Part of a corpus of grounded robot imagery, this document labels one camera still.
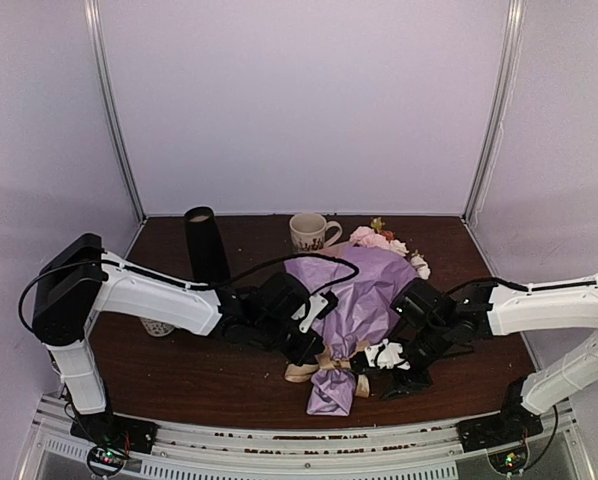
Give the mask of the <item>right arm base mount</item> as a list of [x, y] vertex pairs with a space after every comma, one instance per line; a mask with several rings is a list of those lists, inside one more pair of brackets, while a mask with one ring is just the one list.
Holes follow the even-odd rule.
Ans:
[[527, 441], [543, 432], [541, 418], [522, 406], [524, 378], [512, 382], [498, 413], [460, 421], [456, 428], [465, 453], [486, 449], [496, 473], [520, 475], [532, 464]]

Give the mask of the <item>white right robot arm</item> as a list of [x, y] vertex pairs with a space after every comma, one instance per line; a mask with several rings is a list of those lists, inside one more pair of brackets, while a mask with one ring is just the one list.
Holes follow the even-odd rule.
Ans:
[[539, 284], [489, 277], [441, 292], [426, 281], [408, 283], [391, 304], [417, 331], [403, 343], [385, 339], [366, 349], [372, 368], [395, 373], [395, 395], [427, 374], [452, 346], [536, 330], [589, 329], [591, 335], [552, 365], [512, 385], [492, 419], [498, 440], [514, 440], [561, 400], [598, 381], [598, 273]]

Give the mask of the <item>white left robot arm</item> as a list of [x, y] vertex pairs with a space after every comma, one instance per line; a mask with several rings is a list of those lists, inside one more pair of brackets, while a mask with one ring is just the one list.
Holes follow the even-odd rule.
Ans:
[[302, 364], [321, 353], [311, 325], [331, 302], [294, 276], [277, 272], [261, 286], [196, 284], [129, 263], [84, 234], [39, 273], [31, 330], [54, 358], [85, 429], [102, 444], [116, 442], [123, 424], [108, 409], [104, 381], [86, 322], [94, 312], [151, 320], [194, 335], [278, 350]]

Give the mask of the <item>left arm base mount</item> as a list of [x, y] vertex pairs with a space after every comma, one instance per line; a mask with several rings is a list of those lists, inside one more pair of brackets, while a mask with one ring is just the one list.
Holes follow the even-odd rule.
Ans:
[[152, 421], [116, 415], [110, 410], [85, 415], [72, 402], [66, 405], [65, 413], [72, 420], [70, 434], [91, 444], [85, 463], [95, 479], [110, 479], [133, 461], [133, 453], [152, 451], [158, 430]]

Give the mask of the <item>beige satin ribbon bow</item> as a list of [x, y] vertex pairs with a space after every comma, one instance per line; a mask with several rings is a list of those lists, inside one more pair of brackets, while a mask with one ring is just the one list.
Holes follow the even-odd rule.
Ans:
[[312, 376], [320, 371], [345, 371], [352, 373], [352, 358], [358, 353], [364, 353], [370, 344], [367, 341], [358, 343], [348, 357], [334, 356], [331, 348], [327, 345], [324, 350], [316, 356], [316, 364], [303, 364], [301, 366], [288, 364], [284, 372], [284, 379], [291, 383], [303, 383], [309, 381]]

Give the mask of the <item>purple flower bouquet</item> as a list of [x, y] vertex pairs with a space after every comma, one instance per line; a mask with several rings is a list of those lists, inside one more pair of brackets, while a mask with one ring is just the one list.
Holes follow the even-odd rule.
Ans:
[[[297, 277], [309, 291], [323, 287], [338, 297], [338, 306], [323, 319], [317, 319], [308, 331], [320, 335], [324, 348], [329, 345], [334, 356], [352, 355], [356, 345], [370, 345], [388, 339], [395, 331], [398, 315], [390, 304], [400, 290], [415, 279], [428, 280], [428, 262], [418, 251], [397, 239], [377, 217], [368, 226], [357, 227], [349, 240], [320, 251], [336, 260], [346, 260], [358, 267], [355, 278], [328, 287], [349, 272], [334, 261], [317, 258], [289, 260], [285, 269]], [[347, 416], [356, 397], [370, 396], [369, 376], [345, 371], [320, 371], [309, 382], [312, 391], [307, 413], [321, 416]]]

